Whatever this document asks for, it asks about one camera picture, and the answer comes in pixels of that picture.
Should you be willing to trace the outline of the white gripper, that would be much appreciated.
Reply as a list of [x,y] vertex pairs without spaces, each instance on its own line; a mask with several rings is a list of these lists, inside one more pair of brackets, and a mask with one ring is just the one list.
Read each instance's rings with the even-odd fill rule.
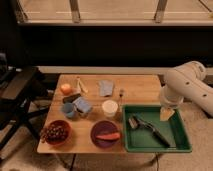
[[159,93],[159,101],[163,106],[160,109],[160,120],[167,121],[174,114],[173,109],[178,108],[183,100],[184,97],[179,95],[176,91],[169,88],[167,85],[163,86]]

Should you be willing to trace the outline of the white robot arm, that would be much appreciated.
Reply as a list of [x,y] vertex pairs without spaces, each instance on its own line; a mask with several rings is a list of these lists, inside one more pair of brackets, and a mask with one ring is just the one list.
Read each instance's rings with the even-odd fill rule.
[[168,69],[159,93],[160,120],[169,120],[185,98],[213,117],[213,88],[203,82],[205,77],[206,68],[198,61]]

